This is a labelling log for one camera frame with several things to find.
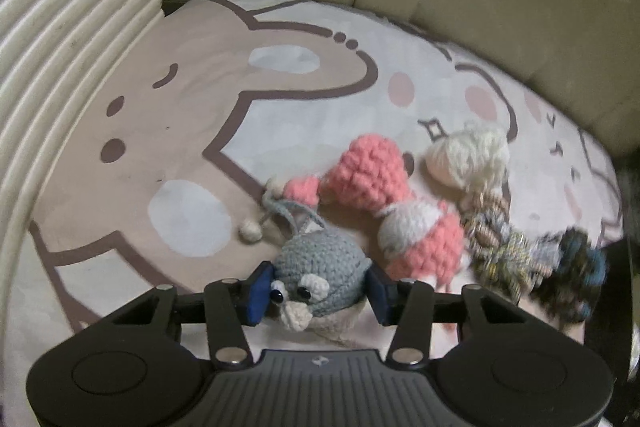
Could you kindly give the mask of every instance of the white oval spot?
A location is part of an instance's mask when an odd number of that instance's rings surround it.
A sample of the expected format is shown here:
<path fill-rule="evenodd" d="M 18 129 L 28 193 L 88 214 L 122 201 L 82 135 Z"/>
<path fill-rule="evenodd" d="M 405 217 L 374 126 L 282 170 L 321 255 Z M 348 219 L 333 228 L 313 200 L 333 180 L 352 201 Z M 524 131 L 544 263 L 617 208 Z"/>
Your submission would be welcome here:
<path fill-rule="evenodd" d="M 256 48 L 249 55 L 249 64 L 263 70 L 282 73 L 311 73 L 320 67 L 320 57 L 313 51 L 293 44 Z"/>
<path fill-rule="evenodd" d="M 172 250 L 204 257 L 221 250 L 231 238 L 225 205 L 206 188 L 187 180 L 167 181 L 149 202 L 149 219 Z"/>

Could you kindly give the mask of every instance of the dark yarn hair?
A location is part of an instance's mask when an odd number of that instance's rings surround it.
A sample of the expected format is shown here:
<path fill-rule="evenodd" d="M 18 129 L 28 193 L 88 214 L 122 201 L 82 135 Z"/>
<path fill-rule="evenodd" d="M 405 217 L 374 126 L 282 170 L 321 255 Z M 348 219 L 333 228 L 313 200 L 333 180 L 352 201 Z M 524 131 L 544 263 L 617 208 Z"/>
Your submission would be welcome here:
<path fill-rule="evenodd" d="M 591 317 L 607 274 L 605 255 L 591 248 L 584 230 L 567 229 L 560 240 L 561 259 L 555 272 L 532 295 L 561 326 Z"/>

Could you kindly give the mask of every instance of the pink blush spot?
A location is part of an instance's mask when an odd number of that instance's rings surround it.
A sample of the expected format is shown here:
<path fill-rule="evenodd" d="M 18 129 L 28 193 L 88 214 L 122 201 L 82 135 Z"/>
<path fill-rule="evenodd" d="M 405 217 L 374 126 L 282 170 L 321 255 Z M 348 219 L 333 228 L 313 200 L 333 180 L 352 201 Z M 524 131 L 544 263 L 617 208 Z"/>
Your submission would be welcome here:
<path fill-rule="evenodd" d="M 389 100 L 398 107 L 408 107 L 414 101 L 415 86 L 406 73 L 394 73 L 389 79 Z"/>
<path fill-rule="evenodd" d="M 538 97 L 529 90 L 524 93 L 524 103 L 527 105 L 527 109 L 531 113 L 531 116 L 538 123 L 542 122 L 542 111 L 540 110 L 540 102 Z"/>
<path fill-rule="evenodd" d="M 494 98 L 482 87 L 469 86 L 465 89 L 466 105 L 480 118 L 486 121 L 496 121 L 498 110 Z"/>
<path fill-rule="evenodd" d="M 580 208 L 578 201 L 575 199 L 574 192 L 567 184 L 564 184 L 564 197 L 566 198 L 569 209 L 574 216 L 575 222 L 578 223 L 582 219 L 582 209 Z"/>

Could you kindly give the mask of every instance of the cartoon mat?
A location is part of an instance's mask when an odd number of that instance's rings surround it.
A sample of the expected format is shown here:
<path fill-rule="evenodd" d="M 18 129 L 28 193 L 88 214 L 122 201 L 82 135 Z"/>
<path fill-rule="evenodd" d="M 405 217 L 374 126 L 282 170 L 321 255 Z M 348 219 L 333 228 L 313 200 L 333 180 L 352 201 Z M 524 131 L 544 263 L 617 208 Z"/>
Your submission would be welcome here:
<path fill-rule="evenodd" d="M 469 52 L 304 0 L 190 1 L 97 93 L 36 204 L 10 302 L 5 425 L 36 425 L 24 396 L 28 368 L 75 331 L 159 283 L 200 291 L 272 259 L 277 230 L 253 246 L 236 232 L 260 214 L 268 178 L 321 174 L 352 139 L 376 132 L 398 143 L 416 192 L 436 198 L 443 189 L 421 158 L 468 121 L 508 133 L 502 191 L 517 227 L 539 235 L 578 225 L 600 244 L 620 237 L 620 195 L 600 145 Z M 326 214 L 382 260 L 372 217 Z M 470 280 L 463 271 L 452 290 Z M 246 333 L 256 355 L 263 347 L 340 347 L 270 322 Z M 344 345 L 384 356 L 392 334 L 367 308 Z M 207 356 L 204 328 L 185 327 L 183 337 Z M 452 331 L 436 329 L 432 356 L 455 342 Z"/>

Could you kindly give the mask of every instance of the black bead eye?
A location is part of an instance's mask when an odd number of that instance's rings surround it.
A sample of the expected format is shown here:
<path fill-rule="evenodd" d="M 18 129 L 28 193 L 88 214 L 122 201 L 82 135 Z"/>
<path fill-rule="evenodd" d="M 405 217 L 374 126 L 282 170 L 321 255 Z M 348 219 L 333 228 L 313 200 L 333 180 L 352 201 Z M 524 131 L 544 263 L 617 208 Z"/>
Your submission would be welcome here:
<path fill-rule="evenodd" d="M 271 290 L 269 298 L 271 299 L 271 302 L 275 304 L 282 304 L 284 302 L 284 296 L 280 290 Z"/>
<path fill-rule="evenodd" d="M 311 292 L 304 286 L 298 286 L 298 296 L 301 299 L 305 299 L 305 301 L 308 301 L 309 299 L 311 299 Z"/>

